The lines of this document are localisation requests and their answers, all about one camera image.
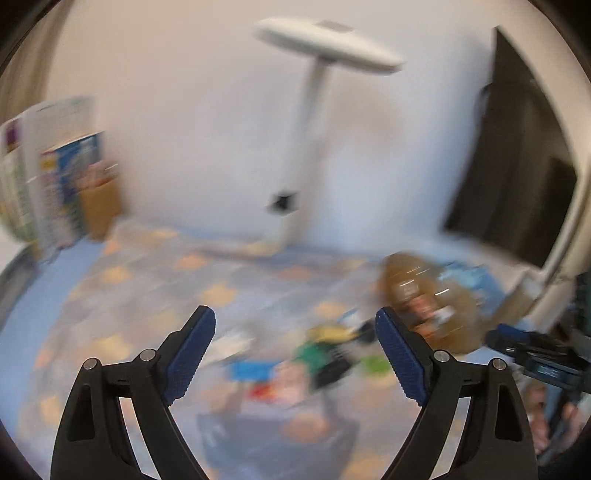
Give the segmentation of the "pink capybara card box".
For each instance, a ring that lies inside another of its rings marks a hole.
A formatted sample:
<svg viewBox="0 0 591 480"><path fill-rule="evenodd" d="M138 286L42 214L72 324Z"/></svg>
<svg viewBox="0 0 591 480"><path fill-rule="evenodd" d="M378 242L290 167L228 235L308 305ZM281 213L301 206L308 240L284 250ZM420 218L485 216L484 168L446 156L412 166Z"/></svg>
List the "pink capybara card box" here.
<svg viewBox="0 0 591 480"><path fill-rule="evenodd" d="M433 297L426 294L416 296L408 302L407 306L419 323L439 322L442 307Z"/></svg>

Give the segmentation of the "light green translucent figurine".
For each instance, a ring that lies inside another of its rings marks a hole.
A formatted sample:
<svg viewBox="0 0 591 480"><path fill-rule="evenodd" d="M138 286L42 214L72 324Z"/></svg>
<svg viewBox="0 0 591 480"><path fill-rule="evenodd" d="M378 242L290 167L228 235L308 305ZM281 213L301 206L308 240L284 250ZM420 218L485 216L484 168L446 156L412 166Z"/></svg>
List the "light green translucent figurine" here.
<svg viewBox="0 0 591 480"><path fill-rule="evenodd" d="M383 356L367 355L360 360L363 374L368 377L385 377L393 373L389 361Z"/></svg>

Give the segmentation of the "blue rectangular box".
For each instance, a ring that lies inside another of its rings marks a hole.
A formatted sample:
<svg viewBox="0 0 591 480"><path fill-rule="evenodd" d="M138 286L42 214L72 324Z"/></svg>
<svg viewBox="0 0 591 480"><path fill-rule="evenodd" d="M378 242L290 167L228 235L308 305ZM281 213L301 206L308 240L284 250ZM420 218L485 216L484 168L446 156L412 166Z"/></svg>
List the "blue rectangular box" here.
<svg viewBox="0 0 591 480"><path fill-rule="evenodd" d="M229 364L228 375L236 382L269 382L277 365L273 361L238 360Z"/></svg>

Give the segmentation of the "dark green translucent figurine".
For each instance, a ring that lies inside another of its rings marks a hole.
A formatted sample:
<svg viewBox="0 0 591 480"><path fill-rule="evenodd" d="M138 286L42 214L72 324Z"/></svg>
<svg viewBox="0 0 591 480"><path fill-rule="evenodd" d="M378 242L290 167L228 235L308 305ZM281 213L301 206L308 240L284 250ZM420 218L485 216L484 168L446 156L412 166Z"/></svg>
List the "dark green translucent figurine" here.
<svg viewBox="0 0 591 480"><path fill-rule="evenodd" d="M300 362L314 375L332 362L332 356L320 344L304 343L294 352L294 362Z"/></svg>

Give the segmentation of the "black ball toy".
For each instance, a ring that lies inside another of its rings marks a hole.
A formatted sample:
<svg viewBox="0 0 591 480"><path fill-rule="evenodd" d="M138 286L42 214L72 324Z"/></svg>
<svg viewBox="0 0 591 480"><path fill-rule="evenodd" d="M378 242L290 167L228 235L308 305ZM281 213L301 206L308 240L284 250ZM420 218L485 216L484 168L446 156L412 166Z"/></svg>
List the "black ball toy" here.
<svg viewBox="0 0 591 480"><path fill-rule="evenodd" d="M366 345L372 344L377 340L375 324L373 321L363 323L359 330L358 340Z"/></svg>

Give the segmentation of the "clear packet with sticker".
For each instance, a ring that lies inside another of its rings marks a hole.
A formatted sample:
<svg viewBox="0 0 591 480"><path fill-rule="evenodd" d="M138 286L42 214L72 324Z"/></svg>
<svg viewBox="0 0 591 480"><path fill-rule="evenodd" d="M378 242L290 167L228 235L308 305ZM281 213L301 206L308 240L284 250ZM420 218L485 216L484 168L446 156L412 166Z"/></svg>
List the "clear packet with sticker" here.
<svg viewBox="0 0 591 480"><path fill-rule="evenodd" d="M211 344L212 355L219 360L242 356L256 344L256 337L245 332L229 332Z"/></svg>

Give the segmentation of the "yellow rectangular device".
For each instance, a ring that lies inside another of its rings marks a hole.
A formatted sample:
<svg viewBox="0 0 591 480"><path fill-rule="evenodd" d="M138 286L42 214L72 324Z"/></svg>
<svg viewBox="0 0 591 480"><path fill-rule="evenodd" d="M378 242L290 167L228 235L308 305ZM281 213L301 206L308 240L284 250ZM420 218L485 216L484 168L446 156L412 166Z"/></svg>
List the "yellow rectangular device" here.
<svg viewBox="0 0 591 480"><path fill-rule="evenodd" d="M360 337L360 332L353 328L342 327L337 324L318 325L308 329L305 333L309 342L344 344L355 341Z"/></svg>

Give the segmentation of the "red lighter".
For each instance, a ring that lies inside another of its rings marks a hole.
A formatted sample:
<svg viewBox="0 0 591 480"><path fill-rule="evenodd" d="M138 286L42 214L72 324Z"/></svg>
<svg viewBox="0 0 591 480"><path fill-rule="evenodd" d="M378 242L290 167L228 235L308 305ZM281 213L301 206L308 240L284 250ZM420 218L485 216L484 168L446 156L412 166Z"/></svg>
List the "red lighter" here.
<svg viewBox="0 0 591 480"><path fill-rule="evenodd" d="M256 383L249 390L249 399L253 401L273 403L276 401L276 393L269 383Z"/></svg>

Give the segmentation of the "black rectangular box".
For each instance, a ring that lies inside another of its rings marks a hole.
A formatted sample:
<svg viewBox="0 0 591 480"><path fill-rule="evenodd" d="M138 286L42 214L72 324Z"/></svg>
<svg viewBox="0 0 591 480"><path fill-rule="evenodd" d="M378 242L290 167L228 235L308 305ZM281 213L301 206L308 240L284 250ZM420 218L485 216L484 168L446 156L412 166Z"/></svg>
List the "black rectangular box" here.
<svg viewBox="0 0 591 480"><path fill-rule="evenodd" d="M325 388L339 382L356 366L356 362L349 357L339 357L332 359L327 365L314 374L315 388Z"/></svg>

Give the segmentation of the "pink face toy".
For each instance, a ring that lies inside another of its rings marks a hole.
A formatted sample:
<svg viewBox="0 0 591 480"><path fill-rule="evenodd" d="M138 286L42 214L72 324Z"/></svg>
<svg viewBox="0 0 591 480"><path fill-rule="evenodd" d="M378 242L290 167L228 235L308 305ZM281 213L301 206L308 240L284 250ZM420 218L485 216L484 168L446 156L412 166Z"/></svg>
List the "pink face toy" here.
<svg viewBox="0 0 591 480"><path fill-rule="evenodd" d="M277 402L293 406L308 399L311 376L303 363L285 361L274 367L270 384Z"/></svg>

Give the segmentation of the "amber ribbed glass bowl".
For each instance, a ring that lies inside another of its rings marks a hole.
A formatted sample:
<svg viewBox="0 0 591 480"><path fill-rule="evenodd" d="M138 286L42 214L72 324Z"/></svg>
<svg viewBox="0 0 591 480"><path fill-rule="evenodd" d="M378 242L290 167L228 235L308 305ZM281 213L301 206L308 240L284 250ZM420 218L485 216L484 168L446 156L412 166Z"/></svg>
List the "amber ribbed glass bowl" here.
<svg viewBox="0 0 591 480"><path fill-rule="evenodd" d="M380 289L385 304L434 350L466 355L482 345L483 317L476 297L443 268L410 252L383 263Z"/></svg>

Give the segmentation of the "black monitor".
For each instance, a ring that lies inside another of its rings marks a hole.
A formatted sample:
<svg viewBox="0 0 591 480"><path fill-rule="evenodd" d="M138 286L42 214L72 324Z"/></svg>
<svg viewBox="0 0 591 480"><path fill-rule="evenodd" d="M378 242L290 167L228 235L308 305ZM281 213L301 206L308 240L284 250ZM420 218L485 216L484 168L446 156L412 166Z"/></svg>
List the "black monitor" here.
<svg viewBox="0 0 591 480"><path fill-rule="evenodd" d="M577 185L559 121L525 60L495 31L490 82L476 102L480 131L446 230L541 268Z"/></svg>

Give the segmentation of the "cardboard pen holder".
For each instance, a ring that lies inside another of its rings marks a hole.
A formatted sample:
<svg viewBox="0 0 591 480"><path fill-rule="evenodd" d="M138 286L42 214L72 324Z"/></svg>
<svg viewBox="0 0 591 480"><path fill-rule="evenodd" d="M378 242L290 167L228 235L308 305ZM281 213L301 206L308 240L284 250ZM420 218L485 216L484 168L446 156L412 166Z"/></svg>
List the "cardboard pen holder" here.
<svg viewBox="0 0 591 480"><path fill-rule="evenodd" d="M117 217L123 214L119 180L112 179L78 193L84 225L91 240L103 241Z"/></svg>

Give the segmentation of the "stack of books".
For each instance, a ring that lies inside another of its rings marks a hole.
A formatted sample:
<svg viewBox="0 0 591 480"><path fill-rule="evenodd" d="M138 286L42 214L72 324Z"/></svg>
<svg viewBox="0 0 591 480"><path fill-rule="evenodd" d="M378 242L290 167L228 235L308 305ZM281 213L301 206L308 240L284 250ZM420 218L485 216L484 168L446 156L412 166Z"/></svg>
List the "stack of books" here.
<svg viewBox="0 0 591 480"><path fill-rule="evenodd" d="M41 102L1 125L4 213L9 228L40 260L85 234L78 184L101 157L91 96Z"/></svg>

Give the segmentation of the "white desk lamp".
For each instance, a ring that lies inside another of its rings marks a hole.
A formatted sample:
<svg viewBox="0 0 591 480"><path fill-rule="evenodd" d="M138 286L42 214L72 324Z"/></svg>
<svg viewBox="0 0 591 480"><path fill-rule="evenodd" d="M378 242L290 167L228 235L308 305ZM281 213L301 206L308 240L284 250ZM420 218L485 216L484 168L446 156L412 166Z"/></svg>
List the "white desk lamp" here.
<svg viewBox="0 0 591 480"><path fill-rule="evenodd" d="M254 24L253 35L277 49L310 58L311 66L287 140L286 156L280 162L280 174L266 205L269 224L262 237L235 251L242 258L273 257L300 242L308 230L312 198L318 189L322 106L328 93L329 72L342 68L390 76L406 64L393 48L328 19L267 17Z"/></svg>

